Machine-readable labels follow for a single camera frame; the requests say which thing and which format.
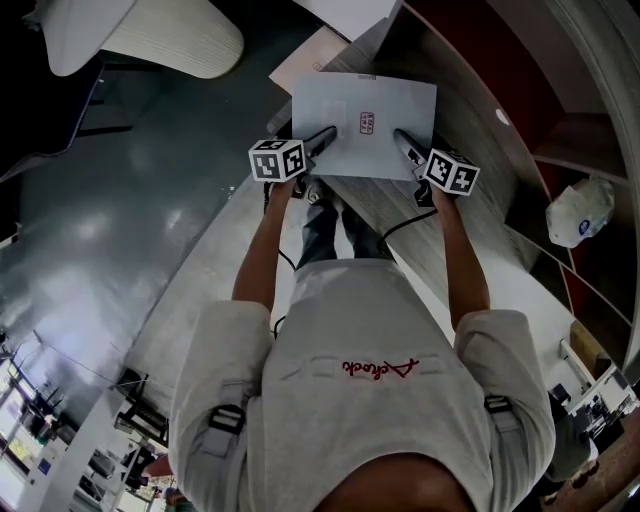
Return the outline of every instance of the gray floor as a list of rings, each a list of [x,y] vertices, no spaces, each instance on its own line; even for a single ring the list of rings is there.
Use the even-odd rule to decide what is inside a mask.
[[[234,21],[246,51],[229,75],[111,77],[107,102],[134,130],[79,139],[24,175],[22,239],[0,252],[0,325],[21,347],[16,362],[35,385],[59,387],[75,421],[250,172],[247,149],[288,97],[268,75],[318,26],[289,2],[244,2]]]

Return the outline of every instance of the white chair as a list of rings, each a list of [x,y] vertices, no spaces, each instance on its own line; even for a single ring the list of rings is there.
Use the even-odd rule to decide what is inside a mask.
[[[51,0],[42,29],[49,66],[59,76],[105,49],[216,78],[244,49],[240,30],[209,0]]]

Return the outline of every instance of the jeans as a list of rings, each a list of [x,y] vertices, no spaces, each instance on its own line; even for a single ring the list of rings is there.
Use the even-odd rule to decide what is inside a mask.
[[[307,224],[302,229],[302,256],[298,262],[298,270],[307,263],[337,259],[333,244],[337,222],[338,211],[331,201],[321,199],[309,206]],[[380,235],[346,204],[342,212],[342,223],[353,246],[354,258],[394,261],[387,244],[380,243]]]

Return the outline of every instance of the gray sweatshirt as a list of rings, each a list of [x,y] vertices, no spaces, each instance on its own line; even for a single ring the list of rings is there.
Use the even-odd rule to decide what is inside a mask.
[[[275,342],[262,305],[200,314],[169,440],[200,512],[311,512],[394,453],[438,460],[478,511],[528,494],[555,439],[524,315],[467,315],[452,347],[393,262],[312,263],[296,282]]]

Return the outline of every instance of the wooden desk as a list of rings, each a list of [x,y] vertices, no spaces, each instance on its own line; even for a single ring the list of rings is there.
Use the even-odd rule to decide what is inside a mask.
[[[395,17],[372,27],[324,71],[438,86],[435,131],[482,168],[474,194],[458,202],[472,243],[507,259],[517,255],[633,383],[640,377],[635,300],[640,193],[640,70],[635,63],[640,58],[634,53],[640,51],[640,20],[622,0],[528,0],[531,12],[545,10],[546,17],[537,18],[544,26],[522,23],[516,34],[518,14],[498,15],[492,5],[498,9],[504,2],[489,3],[405,2]],[[535,51],[543,42],[547,47]],[[566,60],[564,67],[588,69],[595,85],[561,76],[563,66],[549,64],[555,56]],[[564,92],[584,87],[582,97],[591,101],[588,112],[567,112],[569,101],[561,103],[556,93],[561,85]],[[594,113],[596,90],[607,113]],[[289,103],[267,128],[285,135],[290,119]],[[615,183],[611,226],[571,251],[553,245],[545,208],[567,185],[590,174]],[[421,213],[413,204],[414,187],[405,183],[339,177],[327,182],[379,232]],[[437,216],[398,231],[389,242],[446,301]]]

